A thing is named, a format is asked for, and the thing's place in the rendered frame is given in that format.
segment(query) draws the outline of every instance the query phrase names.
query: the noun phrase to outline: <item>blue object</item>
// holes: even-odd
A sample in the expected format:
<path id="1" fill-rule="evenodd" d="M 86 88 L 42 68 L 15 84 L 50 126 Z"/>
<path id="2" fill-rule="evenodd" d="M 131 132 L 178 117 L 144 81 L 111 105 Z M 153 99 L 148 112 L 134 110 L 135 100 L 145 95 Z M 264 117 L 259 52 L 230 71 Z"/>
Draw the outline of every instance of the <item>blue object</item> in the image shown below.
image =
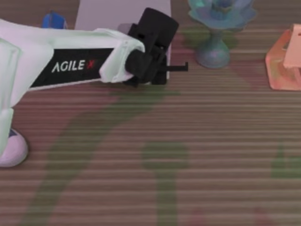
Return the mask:
<path id="1" fill-rule="evenodd" d="M 222 68 L 230 62 L 229 48 L 222 40 L 225 30 L 241 31 L 256 16 L 254 0 L 188 0 L 189 15 L 210 30 L 210 38 L 196 51 L 197 62 Z"/>
<path id="2" fill-rule="evenodd" d="M 50 12 L 44 16 L 42 28 L 66 29 L 67 23 L 63 16 L 55 12 Z"/>

